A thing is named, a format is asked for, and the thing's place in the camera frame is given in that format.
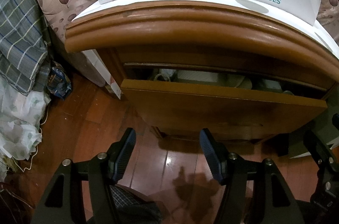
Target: wooden drawer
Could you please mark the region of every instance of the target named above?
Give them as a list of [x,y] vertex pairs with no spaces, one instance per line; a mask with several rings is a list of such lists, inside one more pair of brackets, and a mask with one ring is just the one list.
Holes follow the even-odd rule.
[[116,48],[125,68],[237,72],[287,81],[326,92],[335,81],[314,69],[262,55],[198,45],[133,45]]
[[148,125],[183,135],[207,127],[228,139],[264,138],[292,132],[327,108],[322,100],[222,86],[125,79],[121,89]]

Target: hardwood floorboard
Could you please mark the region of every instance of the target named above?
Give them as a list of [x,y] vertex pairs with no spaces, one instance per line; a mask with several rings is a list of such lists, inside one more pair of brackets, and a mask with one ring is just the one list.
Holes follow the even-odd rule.
[[161,189],[167,150],[158,146],[156,138],[149,129],[145,130],[135,166],[131,188],[150,196]]
[[[43,141],[30,171],[15,174],[20,194],[36,205],[63,159],[89,160],[119,141],[127,127],[137,133],[137,143],[120,185],[155,200],[164,224],[213,223],[225,187],[213,179],[198,142],[159,140],[128,101],[104,93],[74,74],[73,92],[65,101],[53,99],[44,125]],[[315,190],[318,167],[312,158],[278,157],[266,143],[227,144],[229,151],[252,161],[270,157],[277,164],[296,199],[309,201]],[[339,148],[333,151],[339,158]],[[20,162],[29,166],[29,162]],[[250,195],[253,183],[248,184]],[[88,182],[83,182],[86,217],[92,215]]]

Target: white cable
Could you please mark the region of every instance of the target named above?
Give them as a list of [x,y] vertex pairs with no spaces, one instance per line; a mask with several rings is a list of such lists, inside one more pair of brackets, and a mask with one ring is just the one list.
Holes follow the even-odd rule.
[[46,111],[46,119],[45,119],[45,121],[43,122],[43,123],[41,123],[40,125],[43,125],[44,123],[46,123],[46,121],[47,121],[47,118],[48,118],[48,109],[49,109],[50,107],[49,107],[49,105],[47,106],[47,111]]
[[18,168],[19,169],[21,169],[21,171],[24,173],[25,172],[25,170],[31,170],[31,168],[32,168],[32,163],[33,163],[33,157],[35,156],[35,155],[37,155],[38,154],[38,145],[37,145],[37,152],[32,156],[32,159],[31,159],[31,165],[30,165],[30,167],[29,168],[24,168],[24,169],[22,169],[22,168],[20,168],[19,167],[19,165],[15,162],[15,160],[13,160],[14,161],[14,164],[16,164],[17,166],[18,166]]
[[[40,125],[43,125],[44,123],[46,123],[46,121],[47,121],[47,118],[48,118],[48,109],[49,109],[49,106],[47,106],[47,111],[46,111],[46,119],[45,119],[45,121],[43,122],[43,123],[41,123]],[[14,164],[16,164],[17,165],[17,167],[19,168],[19,169],[21,169],[21,171],[24,173],[25,172],[25,170],[31,170],[31,168],[32,168],[32,163],[33,163],[33,157],[35,156],[35,155],[37,155],[38,154],[38,145],[36,145],[36,148],[37,148],[37,151],[35,152],[35,154],[32,156],[32,158],[31,158],[31,165],[29,166],[29,168],[24,168],[24,169],[22,169],[22,168],[20,168],[20,166],[15,162],[15,160],[13,160],[14,161]]]
[[157,75],[154,77],[153,81],[156,81],[160,76],[162,76],[164,79],[168,79],[168,82],[171,81],[171,78],[170,78],[169,75],[166,74],[166,73],[159,73],[159,74],[157,74]]

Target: plaid fabric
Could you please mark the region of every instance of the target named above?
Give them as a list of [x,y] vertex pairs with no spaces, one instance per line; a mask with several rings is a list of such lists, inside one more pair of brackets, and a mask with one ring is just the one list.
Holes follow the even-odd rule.
[[132,195],[127,190],[118,186],[111,187],[111,192],[114,200],[114,204],[117,209],[126,206],[140,205],[142,202]]
[[122,224],[162,222],[161,212],[154,202],[146,202],[119,186],[111,186],[111,193]]
[[25,95],[43,91],[50,39],[37,0],[0,0],[0,11],[0,74]]

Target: white cloth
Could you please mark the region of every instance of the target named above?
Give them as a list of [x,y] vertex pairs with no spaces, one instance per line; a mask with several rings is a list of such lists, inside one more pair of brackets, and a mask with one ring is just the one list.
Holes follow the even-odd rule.
[[2,159],[2,157],[0,157],[0,182],[5,182],[6,174],[7,174],[7,166],[4,160]]
[[29,159],[42,141],[40,120],[50,98],[44,92],[25,96],[0,77],[0,151],[17,160]]
[[317,20],[339,45],[339,4],[332,6],[329,0],[321,0]]

